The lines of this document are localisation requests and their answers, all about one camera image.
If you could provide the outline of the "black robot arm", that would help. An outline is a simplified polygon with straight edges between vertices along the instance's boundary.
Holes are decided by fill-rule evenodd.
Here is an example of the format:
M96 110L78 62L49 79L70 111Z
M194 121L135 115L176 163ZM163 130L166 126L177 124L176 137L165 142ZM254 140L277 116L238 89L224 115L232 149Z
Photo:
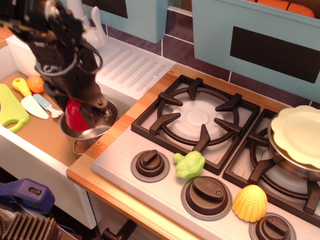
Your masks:
M0 25L30 48L44 91L64 111L68 124L93 129L113 112L96 83L101 55L83 38L80 19L59 0L2 0Z

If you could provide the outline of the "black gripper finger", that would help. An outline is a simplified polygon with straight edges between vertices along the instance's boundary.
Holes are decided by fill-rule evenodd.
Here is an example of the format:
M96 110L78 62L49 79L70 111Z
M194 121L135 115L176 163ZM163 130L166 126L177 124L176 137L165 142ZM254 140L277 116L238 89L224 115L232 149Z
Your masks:
M60 107L60 109L65 112L69 98L62 93L60 93L51 83L48 81L44 82L43 85L44 92L52 98L52 100Z
M86 125L92 129L100 119L108 120L112 116L112 111L109 108L98 109L92 105L85 104L80 108L80 114Z

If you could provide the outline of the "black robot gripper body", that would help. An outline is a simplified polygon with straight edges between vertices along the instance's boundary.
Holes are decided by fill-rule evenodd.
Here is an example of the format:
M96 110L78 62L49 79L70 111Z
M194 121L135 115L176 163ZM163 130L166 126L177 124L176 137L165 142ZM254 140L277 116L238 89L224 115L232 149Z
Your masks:
M61 94L82 105L105 109L108 101L96 83L96 73L101 68L97 64L98 51L90 44L81 44L74 49L61 45L36 46L35 69Z

